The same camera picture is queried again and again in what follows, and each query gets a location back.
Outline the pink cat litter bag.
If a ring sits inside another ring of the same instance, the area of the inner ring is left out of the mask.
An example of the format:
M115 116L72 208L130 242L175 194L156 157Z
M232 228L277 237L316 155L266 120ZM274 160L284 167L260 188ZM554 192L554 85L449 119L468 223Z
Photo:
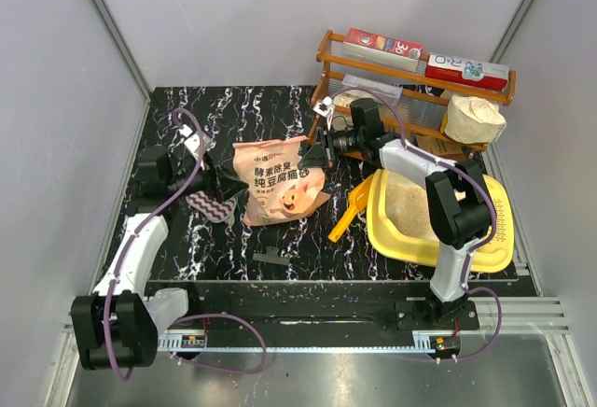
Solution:
M286 223L310 216L325 204L326 175L299 168L304 135L233 145L233 169L248 185L243 223L250 227Z

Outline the yellow plastic litter scoop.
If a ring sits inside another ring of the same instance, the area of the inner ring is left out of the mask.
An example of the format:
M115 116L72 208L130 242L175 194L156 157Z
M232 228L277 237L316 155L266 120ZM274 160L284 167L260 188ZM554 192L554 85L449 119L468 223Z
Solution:
M347 208L338 223L328 235L328 239L332 243L337 243L342 235L348 230L354 218L360 212L366 209L372 180L373 175L370 175L349 193Z

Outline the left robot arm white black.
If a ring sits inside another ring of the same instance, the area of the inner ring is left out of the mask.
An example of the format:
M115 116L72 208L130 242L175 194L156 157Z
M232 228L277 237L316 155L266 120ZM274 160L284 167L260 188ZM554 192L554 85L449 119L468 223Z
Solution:
M162 289L144 299L154 259L179 200L201 191L209 202L223 203L248 187L209 157L187 157L175 165L165 146L139 153L134 183L116 256L91 294L75 297L71 305L79 361L89 371L148 367L160 335L174 322L182 328L199 323L201 304L182 288Z

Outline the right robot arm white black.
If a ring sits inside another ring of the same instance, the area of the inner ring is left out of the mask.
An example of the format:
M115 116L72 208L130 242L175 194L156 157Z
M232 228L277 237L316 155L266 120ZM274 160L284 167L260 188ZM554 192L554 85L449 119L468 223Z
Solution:
M496 231L495 208L475 161L444 161L415 147L404 134L386 132L378 108L381 100L370 95L352 101L350 129L318 127L298 167L331 168L339 155L358 152L370 164L425 190L439 254L428 294L415 303L412 319L444 329L465 310L472 259Z

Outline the brown cat litter granules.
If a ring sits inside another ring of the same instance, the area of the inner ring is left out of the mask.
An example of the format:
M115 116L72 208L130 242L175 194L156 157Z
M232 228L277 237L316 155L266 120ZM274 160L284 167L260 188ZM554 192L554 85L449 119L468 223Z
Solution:
M436 241L425 191L414 185L388 183L386 186L385 214L397 230L415 239Z

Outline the yellow litter box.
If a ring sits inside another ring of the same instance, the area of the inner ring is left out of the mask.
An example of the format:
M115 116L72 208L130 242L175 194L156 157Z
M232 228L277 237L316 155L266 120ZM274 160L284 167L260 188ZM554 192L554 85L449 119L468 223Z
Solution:
M504 270L514 254L514 221L507 193L494 178L484 177L496 209L496 234L491 242L475 252L472 270L479 273L497 273ZM404 176L378 170L368 194L367 229L373 247L386 258L405 262L436 266L439 240L415 239L400 233L385 214L386 186L388 183L414 185Z

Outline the red 3D toothpaste box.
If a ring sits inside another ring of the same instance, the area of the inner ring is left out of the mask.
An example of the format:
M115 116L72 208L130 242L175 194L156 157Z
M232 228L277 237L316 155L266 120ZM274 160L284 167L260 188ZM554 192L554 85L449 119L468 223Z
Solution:
M424 46L404 39L351 28L343 40L343 54L366 62L415 72Z

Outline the brown cardboard box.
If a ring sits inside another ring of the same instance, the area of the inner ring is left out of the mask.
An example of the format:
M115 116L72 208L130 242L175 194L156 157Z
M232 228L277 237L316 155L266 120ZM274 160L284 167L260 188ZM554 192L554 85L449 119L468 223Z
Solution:
M416 146L442 159L462 161L466 159L462 146L451 141L444 141L421 134L414 135Z

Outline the red white R+O box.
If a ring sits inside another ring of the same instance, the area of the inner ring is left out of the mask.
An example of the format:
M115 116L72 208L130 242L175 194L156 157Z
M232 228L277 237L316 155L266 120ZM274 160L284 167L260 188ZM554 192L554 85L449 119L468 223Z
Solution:
M424 75L490 91L502 91L509 82L509 68L502 64L430 54Z

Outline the purple wavy striped sponge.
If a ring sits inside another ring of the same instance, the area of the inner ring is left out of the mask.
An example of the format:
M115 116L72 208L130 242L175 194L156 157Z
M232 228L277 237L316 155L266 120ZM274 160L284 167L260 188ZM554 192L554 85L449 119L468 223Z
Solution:
M234 224L234 211L237 200L232 197L225 202L210 199L203 191L190 194L186 197L187 204L204 214L213 223Z

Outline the grey metal scraper blade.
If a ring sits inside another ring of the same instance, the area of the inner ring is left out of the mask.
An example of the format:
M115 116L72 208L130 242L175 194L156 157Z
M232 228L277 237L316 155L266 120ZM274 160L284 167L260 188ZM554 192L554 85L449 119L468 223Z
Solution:
M269 263L274 265L288 266L289 258L285 258L280 254L277 247L268 246L264 253L254 253L253 261Z

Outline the wooden two-tier shelf rack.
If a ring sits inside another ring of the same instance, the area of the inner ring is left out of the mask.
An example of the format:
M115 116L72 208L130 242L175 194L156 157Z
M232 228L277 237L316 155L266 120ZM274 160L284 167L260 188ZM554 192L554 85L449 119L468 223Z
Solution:
M382 96L398 112L396 120L392 112L382 110L382 122L387 130L406 130L407 138L422 135L446 143L455 141L442 131L442 122L454 94L475 96L508 106L514 101L517 73L508 71L506 85L501 91L474 87L428 77L425 68L428 54L424 53L414 72L370 63L361 58L345 56L342 51L344 35L328 30L324 33L316 51L316 61L323 66L317 86L312 94L311 105L344 89L359 85Z

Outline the beige tissue pack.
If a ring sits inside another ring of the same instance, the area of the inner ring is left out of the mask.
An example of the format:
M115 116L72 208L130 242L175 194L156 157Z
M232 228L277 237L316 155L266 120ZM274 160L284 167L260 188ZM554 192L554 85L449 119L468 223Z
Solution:
M453 94L440 130L461 144L489 144L500 137L506 126L499 104L475 96Z

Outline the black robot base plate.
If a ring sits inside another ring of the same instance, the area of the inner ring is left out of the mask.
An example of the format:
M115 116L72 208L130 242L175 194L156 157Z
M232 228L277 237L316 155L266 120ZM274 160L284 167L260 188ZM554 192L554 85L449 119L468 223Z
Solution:
M459 330L480 329L479 314L472 301L460 310L432 319L423 311L423 299L394 297L344 297L266 299L257 297L206 297L190 303L190 313L230 314L248 321L351 321L377 324L397 330Z

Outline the aluminium frame rail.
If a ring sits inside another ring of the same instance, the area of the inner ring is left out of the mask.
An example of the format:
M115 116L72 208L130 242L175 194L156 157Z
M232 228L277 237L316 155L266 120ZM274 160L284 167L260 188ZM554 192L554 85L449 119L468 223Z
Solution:
M309 295L299 293L298 295L289 295L282 292L255 292L245 297L257 297L266 299L294 299L294 298L330 298L337 299L341 296L327 295ZM362 294L358 297L394 297L394 294L385 296L374 295L371 293ZM230 314L209 314L209 313L190 313L190 303L185 291L162 290L157 292L155 297L144 301L134 300L132 294L127 293L120 296L123 302L122 307L115 313L105 315L103 313L104 300L101 297L90 299L91 307L85 308L84 298L79 297L71 308L72 325L76 332L101 332L104 326L111 328L114 336L121 336L127 332L155 332L157 334L165 333L175 329L190 329L196 322L208 320L210 318L225 317L229 321L240 321L241 323L280 323L280 324L361 324L351 321L278 321L267 320L248 321L242 317ZM467 301L472 301L478 311L480 320L479 330L499 329L506 332L513 330L565 330L565 320L562 309L558 302L546 298L492 298L487 297L468 297Z

